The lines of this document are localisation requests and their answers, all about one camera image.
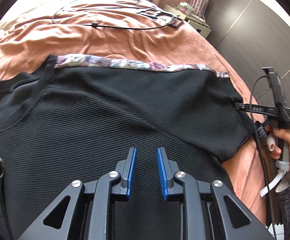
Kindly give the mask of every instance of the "black clip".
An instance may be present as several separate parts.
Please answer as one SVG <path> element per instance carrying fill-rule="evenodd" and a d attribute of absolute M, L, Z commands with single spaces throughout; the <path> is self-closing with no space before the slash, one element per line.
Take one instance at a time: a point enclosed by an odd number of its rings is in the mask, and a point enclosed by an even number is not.
<path fill-rule="evenodd" d="M 157 150 L 157 164 L 164 199 L 180 202 L 180 239 L 273 240 L 263 224 L 221 181 L 210 184 L 180 171 L 176 162 L 168 160 L 163 147 Z"/>
<path fill-rule="evenodd" d="M 178 26 L 180 26 L 183 23 L 184 19 L 180 19 L 178 17 L 173 17 L 171 19 L 171 21 L 169 23 L 167 23 L 167 26 L 173 27 L 173 28 L 177 28 Z"/>
<path fill-rule="evenodd" d="M 91 24 L 91 26 L 92 26 L 93 28 L 97 28 L 97 26 L 98 26 L 98 22 L 93 22 L 93 23 Z"/>
<path fill-rule="evenodd" d="M 88 240 L 114 239 L 115 201 L 128 201 L 136 168 L 136 148 L 98 180 L 74 180 L 24 231 L 19 240 L 82 239 L 93 200 Z"/>

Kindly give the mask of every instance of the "finger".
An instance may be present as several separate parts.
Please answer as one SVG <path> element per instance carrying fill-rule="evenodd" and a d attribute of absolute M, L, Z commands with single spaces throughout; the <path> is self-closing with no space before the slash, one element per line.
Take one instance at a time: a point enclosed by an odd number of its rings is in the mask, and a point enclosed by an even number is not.
<path fill-rule="evenodd" d="M 271 158 L 275 159 L 275 160 L 278 160 L 280 157 L 279 157 L 279 155 L 275 155 L 275 154 L 271 153 Z"/>
<path fill-rule="evenodd" d="M 290 130 L 274 128 L 273 134 L 290 145 Z"/>
<path fill-rule="evenodd" d="M 271 153 L 273 153 L 275 155 L 281 155 L 282 150 L 278 146 L 275 146 L 274 150 L 272 150 Z"/>
<path fill-rule="evenodd" d="M 267 132 L 270 132 L 272 130 L 271 126 L 268 124 L 267 126 L 264 127 L 264 130 Z"/>

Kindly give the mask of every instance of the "black ribbed fabric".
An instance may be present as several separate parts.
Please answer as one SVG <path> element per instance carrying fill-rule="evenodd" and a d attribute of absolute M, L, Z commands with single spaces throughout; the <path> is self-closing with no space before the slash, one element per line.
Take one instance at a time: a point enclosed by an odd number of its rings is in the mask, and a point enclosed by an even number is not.
<path fill-rule="evenodd" d="M 25 77 L 36 82 L 40 75 L 29 99 L 11 118 L 6 109 L 0 122 L 5 204 L 15 239 L 70 182 L 98 179 L 129 147 L 137 148 L 136 176 L 131 201 L 116 205 L 117 240 L 179 238 L 178 204 L 164 202 L 160 191 L 158 147 L 196 179 L 231 187 L 220 165 L 233 157 L 252 123 L 234 109 L 242 99 L 228 78 L 198 70 L 53 69 L 54 63 L 50 57 Z"/>

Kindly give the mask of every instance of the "gray wall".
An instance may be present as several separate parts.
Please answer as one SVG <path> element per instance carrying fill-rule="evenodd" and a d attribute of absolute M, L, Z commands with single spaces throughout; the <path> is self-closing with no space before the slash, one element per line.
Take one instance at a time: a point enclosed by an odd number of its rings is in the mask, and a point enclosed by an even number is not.
<path fill-rule="evenodd" d="M 212 32 L 207 40 L 231 64 L 251 89 L 264 74 L 262 67 L 272 66 L 282 77 L 290 107 L 290 27 L 259 0 L 210 0 L 206 22 Z M 255 88 L 255 98 L 268 90 L 266 80 Z M 268 91 L 259 104 L 273 105 Z"/>

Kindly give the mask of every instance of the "bed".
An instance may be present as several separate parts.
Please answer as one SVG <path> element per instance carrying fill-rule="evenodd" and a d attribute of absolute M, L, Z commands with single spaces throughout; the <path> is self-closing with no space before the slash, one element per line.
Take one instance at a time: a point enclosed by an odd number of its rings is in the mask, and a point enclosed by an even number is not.
<path fill-rule="evenodd" d="M 250 92 L 243 80 L 187 23 L 177 29 L 165 27 L 150 32 L 92 29 L 81 25 L 97 21 L 122 27 L 157 27 L 157 22 L 135 13 L 146 8 L 158 9 L 153 3 L 78 0 L 62 8 L 72 1 L 18 0 L 14 4 L 0 21 L 0 80 L 10 79 L 22 71 L 33 72 L 49 54 L 88 54 L 165 65 L 205 64 L 217 72 L 228 72 L 243 102 L 249 102 Z M 263 121 L 262 116 L 256 119 Z M 229 174 L 235 194 L 265 223 L 266 203 L 259 194 L 264 187 L 264 176 L 255 147 L 250 138 L 222 166 Z"/>

